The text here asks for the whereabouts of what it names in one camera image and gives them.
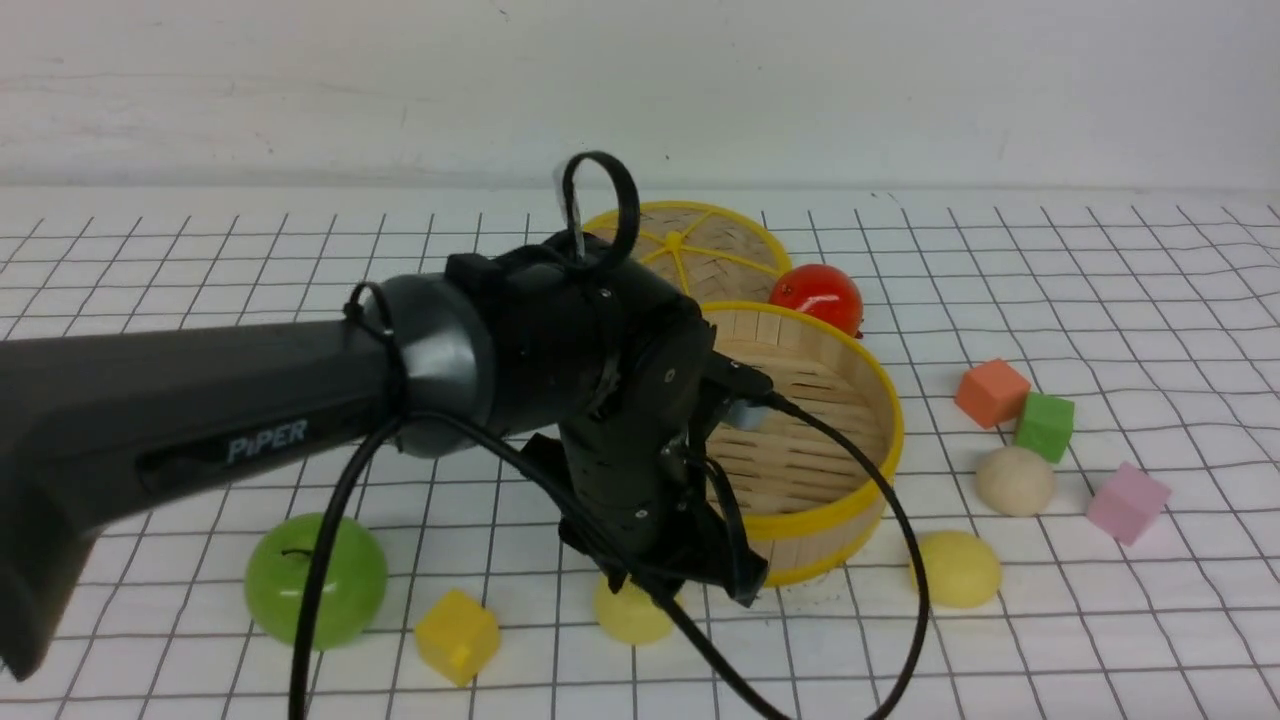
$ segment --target pink cube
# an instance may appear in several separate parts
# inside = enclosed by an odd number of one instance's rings
[[[1123,544],[1133,544],[1160,518],[1174,491],[1147,473],[1123,462],[1093,496],[1089,521]]]

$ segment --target white grid mat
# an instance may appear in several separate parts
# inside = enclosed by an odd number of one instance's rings
[[[897,487],[918,530],[977,532],[1005,561],[998,602],[936,611],[896,716],[1280,716],[1275,210],[801,199],[762,213],[745,197],[722,200],[762,217],[796,264],[837,265],[861,287],[865,345],[906,411]],[[484,214],[6,218],[0,337],[330,318],[358,279],[438,270],[449,252],[500,252],[557,229],[554,208],[484,201]],[[980,432],[951,397],[964,369],[995,356],[1076,402],[1041,518],[996,516],[973,492],[978,457],[1009,428]],[[348,452],[113,528],[44,669],[0,682],[0,719],[282,717],[289,655],[251,626],[242,571],[264,530],[323,509]],[[1133,548],[1083,516],[1124,460],[1174,488]],[[315,664],[312,717],[750,717],[682,638],[635,652],[605,639],[591,623],[595,574],[561,550],[554,507],[493,457],[433,465],[384,451],[351,512],[393,577],[374,628]],[[904,562],[886,523],[846,569],[768,591],[751,611],[701,588],[687,588],[686,607],[785,711],[860,717],[911,634]],[[503,650],[462,691],[406,642],[451,587],[484,597],[504,626]]]

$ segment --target green apple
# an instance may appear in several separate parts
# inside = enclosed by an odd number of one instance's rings
[[[323,515],[285,520],[259,541],[244,573],[244,601],[253,621],[292,646],[298,629],[302,588]],[[356,639],[387,594],[387,556],[372,533],[343,518],[325,575],[314,648],[332,650]]]

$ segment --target white wall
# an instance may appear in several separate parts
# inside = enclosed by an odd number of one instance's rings
[[[0,182],[1280,187],[1275,0],[3,0]]]

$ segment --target bamboo steamer lid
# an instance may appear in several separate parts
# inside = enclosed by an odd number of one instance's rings
[[[613,211],[582,229],[612,242],[617,223]],[[768,302],[778,277],[791,269],[786,249],[763,225],[701,202],[641,204],[632,256],[699,304]]]

